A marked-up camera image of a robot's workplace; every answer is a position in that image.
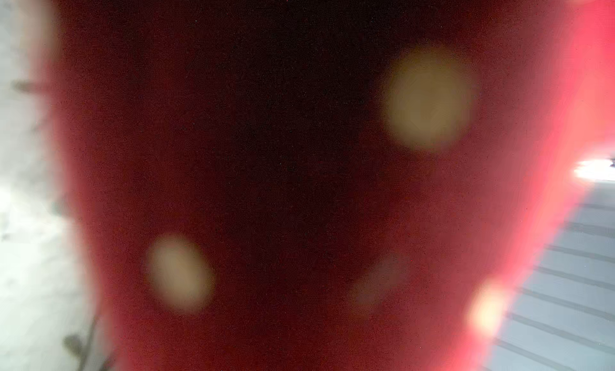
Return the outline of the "red polka dot skirt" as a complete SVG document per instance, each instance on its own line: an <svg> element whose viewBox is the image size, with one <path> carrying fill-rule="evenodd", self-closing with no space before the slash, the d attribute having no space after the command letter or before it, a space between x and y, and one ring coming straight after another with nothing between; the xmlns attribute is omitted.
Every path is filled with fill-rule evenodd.
<svg viewBox="0 0 615 371"><path fill-rule="evenodd" d="M48 0L121 370L474 370L614 142L614 0Z"/></svg>

